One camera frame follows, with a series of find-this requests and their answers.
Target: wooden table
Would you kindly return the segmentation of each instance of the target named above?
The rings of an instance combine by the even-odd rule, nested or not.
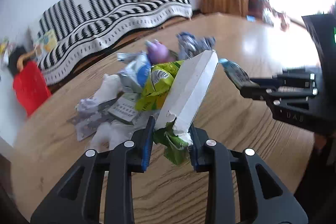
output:
[[[318,63],[315,46],[304,29],[284,33],[262,23],[221,14],[178,24],[146,39],[156,38],[178,51],[175,35],[181,31],[215,36],[218,57],[237,62],[250,76],[271,76],[282,67]],[[144,40],[120,52],[143,50]],[[101,60],[57,91],[20,130],[11,179],[16,204],[27,219],[85,152],[91,139],[78,143],[74,126],[66,122],[75,115],[74,106],[99,88],[103,74],[114,74],[123,66],[116,54]],[[314,142],[312,133],[273,120],[264,102],[242,98],[221,66],[217,67],[194,124],[229,149],[255,149],[292,192],[304,174]],[[153,147],[147,172],[134,174],[132,181],[136,223],[204,223],[207,174],[197,174],[190,163],[172,165],[164,158],[161,145]]]

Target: barcode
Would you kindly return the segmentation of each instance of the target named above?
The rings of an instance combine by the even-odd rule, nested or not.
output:
[[[163,70],[155,70],[151,73],[153,85],[159,82],[160,79],[166,79],[169,77],[169,74]]]

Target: red plastic object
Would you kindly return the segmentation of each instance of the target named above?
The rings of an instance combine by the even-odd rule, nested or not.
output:
[[[28,117],[51,96],[43,75],[34,61],[28,61],[24,69],[15,75],[13,89]]]

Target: metal rivet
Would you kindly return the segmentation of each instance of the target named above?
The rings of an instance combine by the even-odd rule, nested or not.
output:
[[[94,151],[93,149],[87,150],[85,152],[85,156],[87,157],[93,157],[96,154],[96,151]]]
[[[245,154],[249,156],[253,156],[255,154],[252,148],[245,149]]]
[[[216,141],[215,140],[207,140],[207,145],[209,145],[209,146],[215,146],[217,143],[216,143]]]
[[[124,146],[125,147],[132,147],[133,145],[134,145],[133,141],[126,141],[126,142],[124,142]]]

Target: black and white striped blanket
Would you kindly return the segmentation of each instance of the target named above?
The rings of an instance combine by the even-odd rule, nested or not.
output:
[[[57,47],[37,61],[51,85],[64,79],[85,56],[112,46],[132,30],[156,27],[174,16],[190,18],[190,1],[60,0],[29,28],[33,41],[55,31]]]

